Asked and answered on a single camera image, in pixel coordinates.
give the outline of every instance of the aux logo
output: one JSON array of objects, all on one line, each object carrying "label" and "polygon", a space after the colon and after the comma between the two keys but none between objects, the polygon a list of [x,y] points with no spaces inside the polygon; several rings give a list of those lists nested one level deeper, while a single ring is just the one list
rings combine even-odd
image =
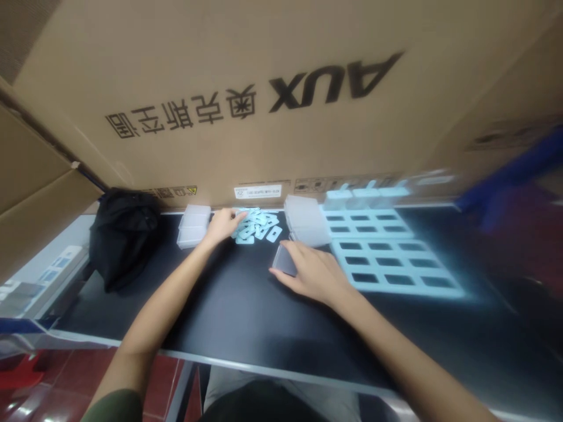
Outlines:
[{"label": "aux logo", "polygon": [[[362,65],[362,62],[352,62],[348,64],[348,78],[350,80],[350,94],[352,98],[362,98],[368,95],[375,86],[385,77],[387,72],[393,67],[393,65],[401,58],[403,53],[397,53],[392,55],[387,61],[382,63],[368,64],[366,66]],[[308,107],[313,103],[313,97],[315,95],[315,86],[317,85],[317,79],[322,75],[330,75],[330,85],[328,86],[327,99],[325,103],[334,103],[338,100],[340,95],[340,88],[342,87],[342,82],[344,81],[345,70],[342,66],[325,66],[314,72],[309,73],[305,79],[305,86],[303,87],[303,98],[301,99],[301,104],[297,102],[295,96],[293,95],[293,90],[299,85],[299,82],[307,74],[298,73],[293,77],[289,85],[285,83],[282,78],[270,79],[270,84],[276,90],[279,98],[273,105],[270,113],[275,113],[280,109],[280,107],[285,104],[287,108],[302,108]],[[373,79],[364,86],[364,76],[373,74]]]}]

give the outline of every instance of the red floor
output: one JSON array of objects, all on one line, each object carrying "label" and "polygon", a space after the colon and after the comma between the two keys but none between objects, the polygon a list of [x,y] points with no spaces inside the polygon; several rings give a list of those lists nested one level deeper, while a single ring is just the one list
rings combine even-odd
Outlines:
[{"label": "red floor", "polygon": [[[35,370],[45,371],[42,382],[28,389],[0,390],[0,420],[6,422],[79,421],[88,407],[115,348],[48,350]],[[0,362],[0,370],[18,359]],[[183,361],[157,356],[151,371],[143,422],[162,422],[172,400]],[[186,421],[198,419],[199,400],[191,400]]]}]

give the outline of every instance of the foam insert with slots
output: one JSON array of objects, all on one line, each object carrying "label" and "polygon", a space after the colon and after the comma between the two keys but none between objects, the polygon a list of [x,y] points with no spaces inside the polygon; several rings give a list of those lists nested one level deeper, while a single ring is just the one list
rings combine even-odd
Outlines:
[{"label": "foam insert with slots", "polygon": [[334,239],[331,249],[360,291],[459,298],[464,291],[428,245],[411,239]]},{"label": "foam insert with slots", "polygon": [[411,239],[414,234],[394,209],[321,209],[333,239],[346,237]]}]

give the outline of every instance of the black table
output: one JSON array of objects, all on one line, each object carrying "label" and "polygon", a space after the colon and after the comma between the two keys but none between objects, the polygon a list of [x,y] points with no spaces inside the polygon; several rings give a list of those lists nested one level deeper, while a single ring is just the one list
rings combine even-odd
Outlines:
[{"label": "black table", "polygon": [[[563,420],[562,366],[494,289],[484,239],[452,207],[397,210],[466,292],[459,300],[365,294],[386,318],[490,408],[532,420]],[[56,329],[120,341],[142,305],[186,257],[180,215],[141,276],[105,294],[97,273]],[[288,235],[285,221],[279,238]],[[227,241],[212,255],[163,349],[184,359],[381,394],[395,385],[347,324],[298,297],[268,272],[277,244]]]}]

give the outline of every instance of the black bag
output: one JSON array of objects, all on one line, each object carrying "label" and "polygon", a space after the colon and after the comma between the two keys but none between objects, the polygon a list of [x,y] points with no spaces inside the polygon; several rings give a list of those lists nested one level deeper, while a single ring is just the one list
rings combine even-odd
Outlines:
[{"label": "black bag", "polygon": [[101,199],[90,228],[90,262],[106,292],[141,274],[157,243],[159,218],[157,200],[147,193],[112,188]]}]

